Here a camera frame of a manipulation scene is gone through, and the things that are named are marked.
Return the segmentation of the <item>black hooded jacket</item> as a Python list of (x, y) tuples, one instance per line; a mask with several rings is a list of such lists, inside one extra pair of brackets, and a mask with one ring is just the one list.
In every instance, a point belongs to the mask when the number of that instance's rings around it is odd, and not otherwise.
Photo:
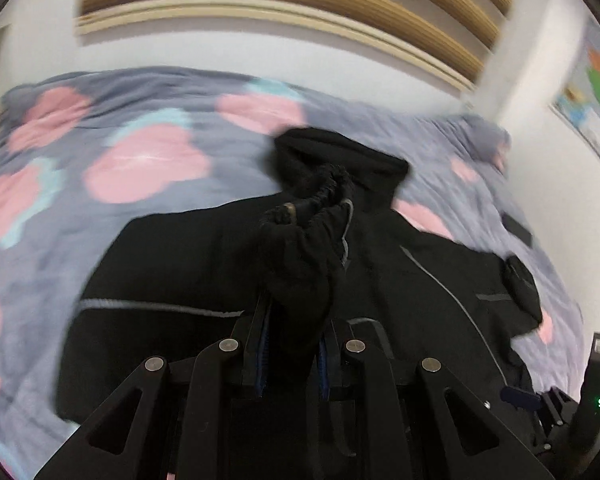
[(336, 132), (274, 141), (282, 190), (129, 221), (80, 292), (61, 351), (54, 408), (82, 422), (148, 356), (179, 360), (258, 307), (296, 341), (350, 321), (403, 361), (435, 358), (513, 430), (532, 415), (515, 337), (541, 323), (534, 279), (515, 256), (422, 231), (393, 209), (410, 167)]

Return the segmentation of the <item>black phone on bed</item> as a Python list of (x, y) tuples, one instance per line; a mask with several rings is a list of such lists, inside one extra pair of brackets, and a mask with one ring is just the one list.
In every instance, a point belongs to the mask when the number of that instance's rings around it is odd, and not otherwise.
[(517, 237), (521, 243), (524, 243), (527, 247), (531, 247), (533, 245), (532, 233), (510, 214), (502, 212), (501, 222), (504, 226), (504, 229), (506, 229), (506, 231), (512, 234), (514, 237)]

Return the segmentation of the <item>grey blanket with pink flowers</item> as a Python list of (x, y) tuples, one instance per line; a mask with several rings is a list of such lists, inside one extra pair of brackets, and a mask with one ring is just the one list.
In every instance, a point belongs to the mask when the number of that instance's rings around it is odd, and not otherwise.
[(509, 233), (506, 131), (412, 116), (245, 75), (137, 68), (61, 75), (0, 106), (0, 461), (30, 479), (73, 433), (52, 408), (56, 365), (88, 274), (126, 222), (274, 193), (277, 133), (310, 126), (407, 160), (394, 192), (413, 226), (515, 254), (544, 322), (515, 347), (535, 388), (577, 387), (583, 322), (546, 253)]

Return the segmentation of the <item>colourful wall map poster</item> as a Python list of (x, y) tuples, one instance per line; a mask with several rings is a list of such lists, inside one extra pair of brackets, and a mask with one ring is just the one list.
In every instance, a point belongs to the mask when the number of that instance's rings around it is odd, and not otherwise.
[(586, 24), (580, 49), (553, 108), (600, 159), (600, 24), (594, 18)]

